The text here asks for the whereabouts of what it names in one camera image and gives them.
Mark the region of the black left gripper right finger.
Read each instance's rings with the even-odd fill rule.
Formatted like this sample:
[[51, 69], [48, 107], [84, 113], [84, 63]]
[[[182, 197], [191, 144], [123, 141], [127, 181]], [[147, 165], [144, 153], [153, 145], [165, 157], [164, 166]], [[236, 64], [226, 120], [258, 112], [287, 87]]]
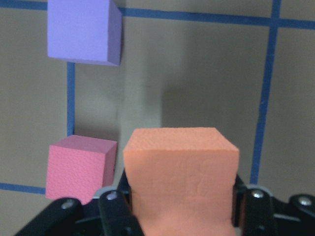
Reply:
[[313, 236], [315, 197], [292, 195], [277, 199], [266, 187], [244, 184], [236, 176], [233, 186], [232, 225], [242, 236]]

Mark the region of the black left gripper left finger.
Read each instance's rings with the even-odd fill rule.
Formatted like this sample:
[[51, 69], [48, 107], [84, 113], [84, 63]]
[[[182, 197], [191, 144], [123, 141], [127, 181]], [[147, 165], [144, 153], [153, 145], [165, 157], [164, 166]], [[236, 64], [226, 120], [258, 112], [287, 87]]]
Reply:
[[18, 236], [142, 236], [131, 210], [130, 186], [122, 173], [118, 186], [103, 187], [83, 205], [64, 197], [51, 202], [17, 232]]

